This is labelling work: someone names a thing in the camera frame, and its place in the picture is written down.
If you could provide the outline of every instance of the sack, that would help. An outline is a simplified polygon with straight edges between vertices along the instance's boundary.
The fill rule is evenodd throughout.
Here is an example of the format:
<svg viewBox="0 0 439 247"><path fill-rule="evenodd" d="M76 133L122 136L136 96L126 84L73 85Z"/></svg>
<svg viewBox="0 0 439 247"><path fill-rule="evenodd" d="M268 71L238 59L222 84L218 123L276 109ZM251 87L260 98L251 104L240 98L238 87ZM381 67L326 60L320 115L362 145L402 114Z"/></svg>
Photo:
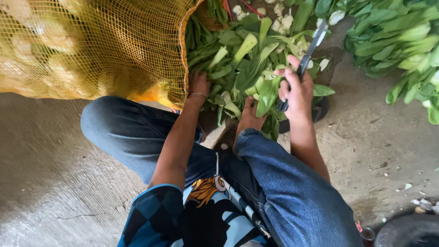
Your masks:
<svg viewBox="0 0 439 247"><path fill-rule="evenodd" d="M3 0L0 92L33 98L117 95L183 107L184 32L203 0ZM203 4L197 16L220 29Z"/></svg>

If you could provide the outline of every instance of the black shoe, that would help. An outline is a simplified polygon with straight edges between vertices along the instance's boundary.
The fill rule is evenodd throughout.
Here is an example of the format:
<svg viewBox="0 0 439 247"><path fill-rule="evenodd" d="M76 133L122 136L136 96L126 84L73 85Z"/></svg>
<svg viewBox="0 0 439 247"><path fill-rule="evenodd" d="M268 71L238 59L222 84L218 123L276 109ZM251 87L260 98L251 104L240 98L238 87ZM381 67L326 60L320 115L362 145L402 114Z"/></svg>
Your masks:
<svg viewBox="0 0 439 247"><path fill-rule="evenodd" d="M313 122L316 123L323 119L329 111L329 100L327 97L323 97L318 103L313 106L311 117ZM290 131L290 123L288 120L279 122L279 134L284 134Z"/></svg>

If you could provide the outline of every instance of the knife handle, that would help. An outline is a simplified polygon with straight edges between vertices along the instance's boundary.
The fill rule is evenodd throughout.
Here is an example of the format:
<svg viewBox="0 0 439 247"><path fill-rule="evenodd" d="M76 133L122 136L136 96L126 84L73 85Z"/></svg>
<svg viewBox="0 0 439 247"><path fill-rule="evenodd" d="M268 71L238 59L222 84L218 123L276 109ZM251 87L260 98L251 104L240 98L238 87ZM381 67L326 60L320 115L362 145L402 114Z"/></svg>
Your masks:
<svg viewBox="0 0 439 247"><path fill-rule="evenodd" d="M303 75L305 74L305 71L306 71L306 68L308 67L308 63L309 63L310 59L311 59L311 56L305 55L299 63L299 67L297 68L297 76L299 77L300 83L302 83L302 81L303 81ZM278 112L284 112L284 111L288 110L288 100L286 99L285 102L280 102L277 105L276 110Z"/></svg>

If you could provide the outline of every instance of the knee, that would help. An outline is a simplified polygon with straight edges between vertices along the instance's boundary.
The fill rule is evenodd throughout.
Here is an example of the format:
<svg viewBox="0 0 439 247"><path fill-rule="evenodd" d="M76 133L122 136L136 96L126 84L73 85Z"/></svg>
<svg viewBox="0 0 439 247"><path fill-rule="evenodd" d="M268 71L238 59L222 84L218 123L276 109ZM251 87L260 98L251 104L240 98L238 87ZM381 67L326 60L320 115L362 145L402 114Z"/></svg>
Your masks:
<svg viewBox="0 0 439 247"><path fill-rule="evenodd" d="M81 130L85 137L91 140L92 136L108 130L118 106L125 101L117 96L104 96L88 103L81 115Z"/></svg>

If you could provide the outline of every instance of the drawstring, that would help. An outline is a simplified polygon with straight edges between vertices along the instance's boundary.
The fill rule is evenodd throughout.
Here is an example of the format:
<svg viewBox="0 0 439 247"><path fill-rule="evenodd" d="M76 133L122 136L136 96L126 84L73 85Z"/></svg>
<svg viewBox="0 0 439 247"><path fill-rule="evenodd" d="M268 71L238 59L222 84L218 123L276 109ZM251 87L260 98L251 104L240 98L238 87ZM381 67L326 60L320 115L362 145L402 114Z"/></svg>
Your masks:
<svg viewBox="0 0 439 247"><path fill-rule="evenodd" d="M216 154L216 175L218 175L220 158L218 157L218 152L216 152L215 154Z"/></svg>

